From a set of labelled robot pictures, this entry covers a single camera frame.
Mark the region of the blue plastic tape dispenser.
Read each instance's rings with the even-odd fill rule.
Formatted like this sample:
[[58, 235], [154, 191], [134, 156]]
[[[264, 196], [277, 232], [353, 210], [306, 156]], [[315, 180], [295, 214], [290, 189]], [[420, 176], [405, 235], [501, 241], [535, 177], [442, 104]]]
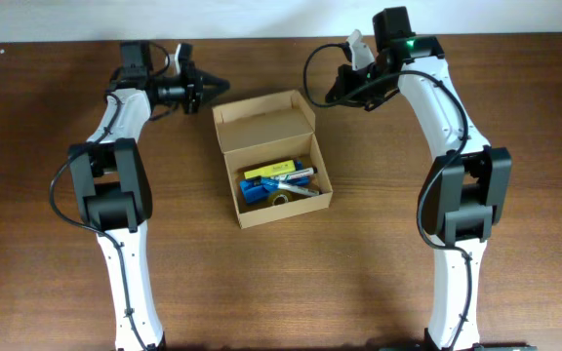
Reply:
[[[298, 186], [308, 185], [309, 176], [289, 179], [288, 182]], [[248, 205], [267, 200], [273, 192], [272, 188], [259, 184], [255, 178], [241, 180], [239, 182], [239, 187]]]

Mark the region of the black cap whiteboard marker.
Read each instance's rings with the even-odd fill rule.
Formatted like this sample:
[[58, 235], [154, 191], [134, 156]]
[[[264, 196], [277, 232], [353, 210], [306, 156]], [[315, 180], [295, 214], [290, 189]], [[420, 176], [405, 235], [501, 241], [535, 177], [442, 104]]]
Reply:
[[293, 179], [296, 179], [296, 178], [313, 176], [317, 172], [318, 172], [318, 170], [316, 168], [310, 167], [310, 168], [290, 172], [290, 173], [287, 173], [287, 174], [274, 175], [272, 177], [272, 179], [275, 179], [275, 180], [278, 180], [278, 181], [289, 181], [289, 180], [293, 180]]

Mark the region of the brown cardboard box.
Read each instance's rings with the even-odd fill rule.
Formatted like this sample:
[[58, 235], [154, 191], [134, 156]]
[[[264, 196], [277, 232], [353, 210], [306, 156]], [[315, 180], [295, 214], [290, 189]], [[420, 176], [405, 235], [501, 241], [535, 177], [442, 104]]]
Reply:
[[[241, 228], [302, 215], [329, 207], [333, 187], [315, 136], [316, 116], [297, 91], [253, 97], [213, 108], [232, 201]], [[288, 160], [300, 160], [317, 170], [308, 188], [316, 197], [294, 194], [287, 204], [264, 200], [249, 205], [240, 189], [244, 173]]]

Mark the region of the yellow highlighter black cap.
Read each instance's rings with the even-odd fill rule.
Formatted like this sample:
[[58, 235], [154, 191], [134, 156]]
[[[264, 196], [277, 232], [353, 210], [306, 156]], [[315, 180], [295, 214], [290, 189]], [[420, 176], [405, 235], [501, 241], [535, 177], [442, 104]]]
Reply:
[[287, 160], [246, 171], [244, 173], [244, 178], [252, 179], [256, 177], [280, 176], [283, 174], [294, 172], [295, 170], [296, 165], [294, 161]]

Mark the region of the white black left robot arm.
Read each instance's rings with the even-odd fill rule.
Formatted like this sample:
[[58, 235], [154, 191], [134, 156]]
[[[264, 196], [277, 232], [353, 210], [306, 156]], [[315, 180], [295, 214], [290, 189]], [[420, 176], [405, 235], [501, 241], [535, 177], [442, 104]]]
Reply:
[[160, 120], [157, 106], [193, 114], [230, 87], [196, 67], [187, 43], [167, 53], [164, 66], [155, 70], [154, 46], [146, 40], [121, 43], [121, 64], [109, 79], [100, 124], [86, 141], [70, 146], [64, 164], [80, 215], [76, 224], [96, 234], [105, 260], [118, 350], [166, 346], [146, 258], [153, 204], [138, 148], [143, 127]]

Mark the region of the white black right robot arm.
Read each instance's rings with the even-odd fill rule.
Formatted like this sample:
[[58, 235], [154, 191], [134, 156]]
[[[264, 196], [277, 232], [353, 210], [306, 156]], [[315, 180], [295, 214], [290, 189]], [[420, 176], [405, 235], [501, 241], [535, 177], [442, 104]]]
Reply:
[[475, 127], [456, 92], [438, 39], [419, 36], [404, 7], [372, 19], [377, 49], [359, 31], [340, 45], [340, 66], [325, 106], [376, 109], [396, 95], [411, 105], [432, 165], [418, 198], [417, 227], [434, 253], [432, 312], [424, 350], [478, 350], [480, 263], [502, 216], [512, 159]]

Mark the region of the yellow adhesive tape roll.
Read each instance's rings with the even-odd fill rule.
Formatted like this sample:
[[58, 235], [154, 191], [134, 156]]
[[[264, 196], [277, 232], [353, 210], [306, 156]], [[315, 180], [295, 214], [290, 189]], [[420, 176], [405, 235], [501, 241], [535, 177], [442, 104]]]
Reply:
[[267, 197], [267, 204], [271, 207], [284, 205], [294, 200], [290, 191], [280, 189], [271, 192]]

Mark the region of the blue cap whiteboard marker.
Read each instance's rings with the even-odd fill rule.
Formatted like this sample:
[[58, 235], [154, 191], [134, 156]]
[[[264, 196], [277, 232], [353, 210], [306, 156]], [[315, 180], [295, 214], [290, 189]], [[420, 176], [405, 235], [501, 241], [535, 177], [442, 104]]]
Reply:
[[315, 197], [320, 194], [318, 190], [309, 189], [272, 178], [262, 177], [260, 182], [264, 187], [269, 188], [270, 190], [286, 190], [307, 197]]

